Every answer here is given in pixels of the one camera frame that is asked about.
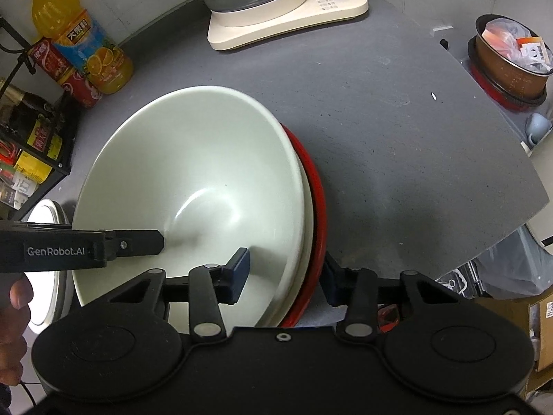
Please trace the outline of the person's left hand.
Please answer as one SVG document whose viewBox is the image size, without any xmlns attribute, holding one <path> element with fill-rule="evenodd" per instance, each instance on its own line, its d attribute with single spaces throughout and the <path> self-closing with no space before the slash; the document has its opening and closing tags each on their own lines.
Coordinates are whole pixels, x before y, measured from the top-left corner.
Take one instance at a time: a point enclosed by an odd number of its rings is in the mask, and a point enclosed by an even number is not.
<svg viewBox="0 0 553 415">
<path fill-rule="evenodd" d="M 10 289 L 9 305 L 1 310 L 1 383 L 8 386 L 16 386 L 24 372 L 21 364 L 27 352 L 24 333 L 31 318 L 29 304 L 33 296 L 31 283 L 23 275 Z"/>
</svg>

